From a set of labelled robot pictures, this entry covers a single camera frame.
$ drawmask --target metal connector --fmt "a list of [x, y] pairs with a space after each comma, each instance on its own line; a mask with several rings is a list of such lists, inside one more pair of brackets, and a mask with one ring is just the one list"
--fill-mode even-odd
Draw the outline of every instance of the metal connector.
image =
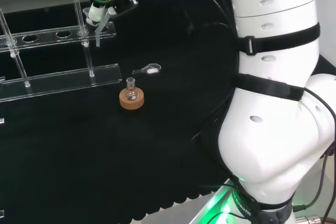
[[308, 217], [296, 218], [297, 224], [321, 224], [320, 217], [313, 215]]

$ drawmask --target black strap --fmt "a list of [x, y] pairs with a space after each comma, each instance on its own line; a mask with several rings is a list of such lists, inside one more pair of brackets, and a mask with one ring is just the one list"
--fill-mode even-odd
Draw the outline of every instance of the black strap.
[[317, 40], [320, 37], [320, 23], [308, 29], [297, 31], [291, 34], [267, 38], [255, 38], [246, 36], [238, 38], [238, 49], [249, 56], [259, 52], [271, 52], [302, 46]]
[[235, 75], [233, 82], [240, 89], [292, 101], [300, 101], [304, 92], [301, 87], [251, 76], [250, 74], [238, 73]]

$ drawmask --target rack hole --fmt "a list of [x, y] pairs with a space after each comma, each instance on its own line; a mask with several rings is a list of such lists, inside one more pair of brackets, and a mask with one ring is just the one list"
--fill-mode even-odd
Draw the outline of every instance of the rack hole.
[[104, 26], [103, 30], [100, 33], [101, 34], [106, 33], [108, 30], [109, 30], [109, 28], [107, 26]]
[[272, 62], [272, 61], [275, 61], [276, 58], [273, 55], [267, 55], [267, 56], [263, 56], [261, 60], [264, 62]]
[[58, 32], [56, 33], [56, 36], [57, 36], [58, 38], [61, 38], [61, 39], [67, 38], [67, 37], [69, 37], [70, 35], [71, 35], [71, 32], [70, 32], [70, 31], [58, 31]]
[[250, 119], [255, 123], [262, 123], [263, 122], [263, 119], [259, 116], [256, 116], [256, 115], [250, 116]]
[[27, 35], [27, 36], [22, 38], [23, 42], [25, 42], [25, 43], [32, 43], [37, 39], [38, 39], [38, 36], [35, 35], [35, 34], [34, 35]]

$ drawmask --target green light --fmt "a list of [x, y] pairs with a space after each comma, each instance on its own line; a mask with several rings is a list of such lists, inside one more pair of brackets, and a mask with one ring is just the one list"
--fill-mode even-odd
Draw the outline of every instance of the green light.
[[207, 209], [212, 209], [213, 207], [214, 207], [214, 205], [216, 205], [217, 204], [217, 202], [219, 202], [219, 200], [221, 199], [221, 195], [216, 195], [216, 196], [214, 196], [209, 202], [208, 202], [208, 204], [206, 205], [206, 208]]
[[219, 218], [216, 220], [216, 224], [226, 224], [226, 220], [227, 218], [229, 217], [229, 214], [226, 214], [226, 212], [230, 212], [231, 209], [229, 207], [229, 205], [226, 203], [226, 204], [223, 204], [222, 208], [221, 208], [221, 212], [224, 212], [224, 214], [221, 214], [219, 216]]

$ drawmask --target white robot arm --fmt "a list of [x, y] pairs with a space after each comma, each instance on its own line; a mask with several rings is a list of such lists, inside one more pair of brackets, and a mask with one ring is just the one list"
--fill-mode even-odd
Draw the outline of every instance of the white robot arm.
[[[232, 1], [240, 38], [282, 36], [318, 23], [315, 0]], [[336, 77], [310, 77], [318, 57], [317, 39], [284, 50], [240, 52], [239, 73], [306, 87], [335, 111]], [[218, 143], [223, 161], [244, 189], [259, 203], [276, 206], [293, 196], [303, 176], [333, 143], [334, 134], [330, 111], [307, 92], [293, 101], [237, 88]], [[293, 214], [286, 223], [296, 223]]]

